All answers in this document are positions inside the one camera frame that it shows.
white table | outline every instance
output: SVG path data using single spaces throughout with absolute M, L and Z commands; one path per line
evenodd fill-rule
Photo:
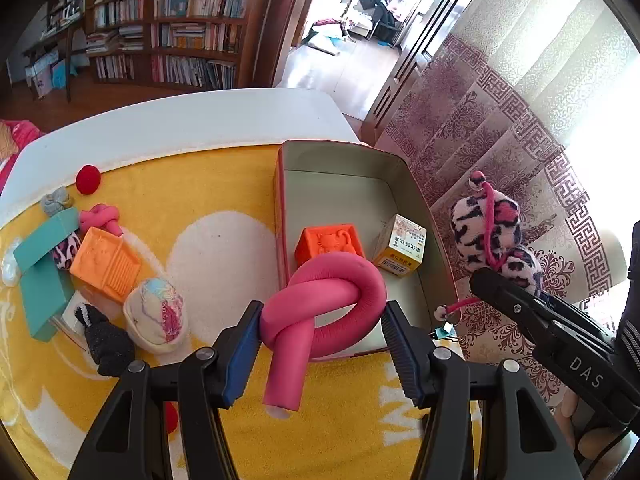
M 118 108 L 25 147 L 0 195 L 0 228 L 85 164 L 115 170 L 143 160 L 288 139 L 359 142 L 325 93 L 306 89 L 200 92 Z

red ball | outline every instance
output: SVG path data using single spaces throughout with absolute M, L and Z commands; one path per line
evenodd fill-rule
M 173 433 L 178 427 L 178 412 L 171 402 L 164 403 L 164 426 L 166 434 Z
M 100 170 L 95 166 L 84 166 L 76 175 L 76 188 L 83 195 L 91 195 L 100 186 Z

teal block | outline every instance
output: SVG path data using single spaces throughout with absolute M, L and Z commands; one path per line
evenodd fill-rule
M 59 270 L 51 256 L 41 258 L 22 275 L 20 290 L 29 334 L 49 341 L 56 333 L 49 319 L 63 312 L 75 292 L 71 275 Z
M 75 207 L 64 209 L 44 222 L 15 248 L 14 256 L 22 273 L 79 227 Z

orange block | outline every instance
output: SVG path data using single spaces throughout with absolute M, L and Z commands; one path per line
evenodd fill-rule
M 91 227 L 80 244 L 70 272 L 123 304 L 140 272 L 137 254 L 117 237 Z
M 314 256 L 342 251 L 364 258 L 358 232 L 352 224 L 324 225 L 302 229 L 295 255 L 298 266 Z

pink knot toy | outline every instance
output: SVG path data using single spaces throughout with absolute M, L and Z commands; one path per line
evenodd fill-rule
M 356 303 L 344 317 L 314 328 L 314 317 Z M 306 364 L 356 344 L 375 327 L 386 303 L 379 270 L 361 256 L 325 253 L 306 261 L 260 316 L 260 337 L 273 351 L 263 402 L 297 411 Z
M 97 227 L 114 236 L 122 236 L 118 225 L 120 212 L 113 205 L 96 204 L 89 211 L 81 211 L 79 216 L 80 232 L 85 234 L 89 227 Z

